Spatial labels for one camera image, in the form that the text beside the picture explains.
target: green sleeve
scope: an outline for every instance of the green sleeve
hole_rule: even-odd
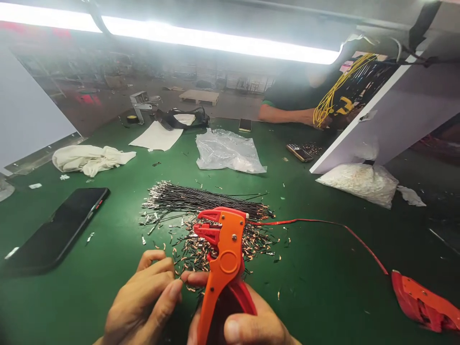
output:
[[[269,105],[269,106],[272,106],[272,107],[276,108],[275,104],[272,101],[264,100],[262,102],[262,104],[266,104],[266,105]]]

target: yellow wire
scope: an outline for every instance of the yellow wire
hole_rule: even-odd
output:
[[[377,58],[375,54],[365,54],[356,60],[353,65],[351,65],[350,69],[342,74],[335,83],[335,85],[329,90],[329,92],[323,97],[319,105],[315,108],[313,112],[313,123],[317,127],[321,127],[321,124],[326,119],[328,114],[333,111],[333,102],[334,102],[334,95],[335,92],[345,83],[345,81],[350,78],[356,71],[358,71],[361,67],[367,65],[369,62],[374,61]]]

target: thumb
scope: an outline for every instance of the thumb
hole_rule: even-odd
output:
[[[234,314],[224,325],[225,340],[231,344],[289,344],[289,333],[275,314]]]
[[[180,279],[173,280],[164,289],[158,298],[152,313],[147,320],[146,326],[152,332],[152,337],[158,337],[169,317],[174,311],[177,301],[181,298],[182,281]]]

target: fluorescent light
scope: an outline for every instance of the fluorescent light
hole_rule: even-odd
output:
[[[185,29],[157,22],[140,22],[106,16],[102,16],[102,19],[107,29],[114,35],[136,37],[156,42],[325,65],[332,64],[340,55],[340,51],[297,46],[289,43],[220,34],[211,31]]]
[[[86,13],[0,2],[0,21],[100,33]]]
[[[106,16],[102,16],[102,19],[107,29],[114,35],[141,38],[155,42],[324,65],[332,64],[340,55],[340,51],[310,48],[211,31],[185,29],[157,22],[143,22]],[[0,21],[101,32],[89,14],[8,3],[0,3]]]

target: black smartphone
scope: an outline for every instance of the black smartphone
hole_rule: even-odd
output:
[[[286,148],[302,162],[310,162],[313,160],[313,157],[307,151],[296,144],[287,144]]]
[[[253,123],[251,120],[240,119],[240,131],[250,132],[252,130],[252,125]]]
[[[8,276],[43,274],[64,260],[95,212],[110,195],[108,188],[75,190],[2,267]]]

